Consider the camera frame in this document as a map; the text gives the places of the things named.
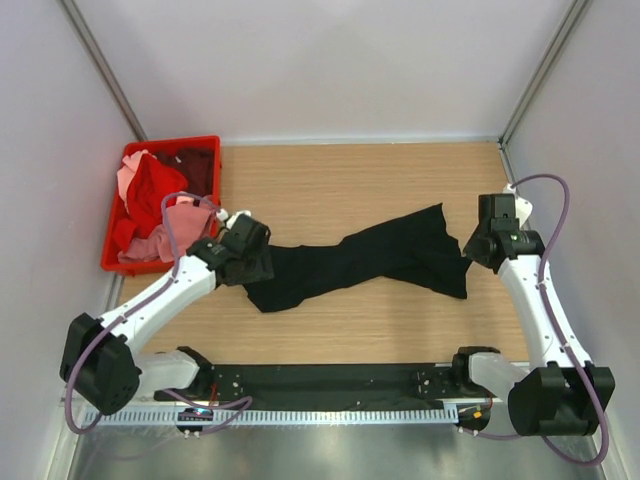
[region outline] white ruler strip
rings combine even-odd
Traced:
[[[227,420],[235,412],[214,410],[212,420],[180,420],[178,415],[183,406],[133,406],[104,417],[101,426],[163,426],[176,425],[207,426]],[[87,412],[84,424],[90,424],[97,411]],[[313,425],[407,425],[407,424],[450,424],[458,422],[455,405],[446,405],[441,410],[407,410],[391,412],[277,412],[248,410],[235,420],[237,427],[267,426],[313,426]]]

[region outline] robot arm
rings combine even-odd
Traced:
[[[206,237],[194,243],[180,258],[177,273],[166,273],[135,298],[98,319],[85,313],[71,323],[60,367],[65,381],[87,345],[107,326],[125,317],[93,350],[74,385],[100,413],[113,414],[135,396],[166,388],[187,389],[182,393],[189,396],[211,386],[211,364],[189,348],[153,355],[140,351],[169,320],[219,285],[273,277],[269,229],[247,211],[230,218],[222,211],[218,217],[226,219],[224,235],[219,240]]]
[[[510,193],[481,195],[479,224],[464,253],[492,269],[509,292],[525,334],[531,371],[513,366],[498,353],[479,352],[468,356],[469,379],[507,402],[519,435],[593,434],[598,426],[594,406],[565,347],[571,347],[586,370],[603,409],[613,394],[613,375],[607,367],[596,367],[577,340],[548,265],[545,278],[538,278],[544,244],[537,232],[520,229],[523,203],[530,205]],[[567,344],[558,338],[545,309],[541,283]]]

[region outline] red crate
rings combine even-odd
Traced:
[[[220,205],[220,138],[216,136],[210,137],[192,137],[192,138],[175,138],[171,140],[154,140],[151,142],[130,143],[124,147],[123,157],[131,155],[139,150],[149,150],[151,153],[166,152],[169,155],[175,155],[178,149],[183,147],[206,147],[213,150],[213,203]],[[113,194],[113,202],[111,203],[111,213],[109,215],[109,225],[107,234],[104,239],[102,248],[102,260],[100,265],[103,269],[110,272],[118,272],[121,275],[137,275],[141,273],[158,273],[168,271],[173,262],[164,263],[160,260],[155,262],[137,262],[137,263],[120,263],[118,262],[118,253],[120,248],[113,240],[113,230],[118,220],[127,216],[124,208],[124,202],[118,195],[118,187]],[[217,222],[213,222],[211,227],[211,235],[215,236],[218,229]]]

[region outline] wooden table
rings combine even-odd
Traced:
[[[494,143],[229,147],[222,204],[250,209],[275,245],[330,245],[394,217],[444,202],[461,246],[477,224],[477,196],[506,178]],[[121,300],[158,275],[127,278]],[[242,287],[220,287],[165,326],[146,351],[188,345],[216,363],[450,361],[458,347],[527,352],[511,299],[472,265],[468,300],[377,278],[262,314]]]

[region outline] white panel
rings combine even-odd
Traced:
[[[568,0],[81,0],[153,138],[497,137]]]
[[[0,6],[0,465],[45,478],[64,339],[97,313],[99,253],[126,123],[59,6]]]
[[[640,478],[639,25],[635,0],[593,2],[510,145],[516,178],[549,171],[571,187],[552,259],[555,285],[581,342],[616,377],[609,418],[633,479]],[[548,239],[560,189],[541,182],[522,191]]]

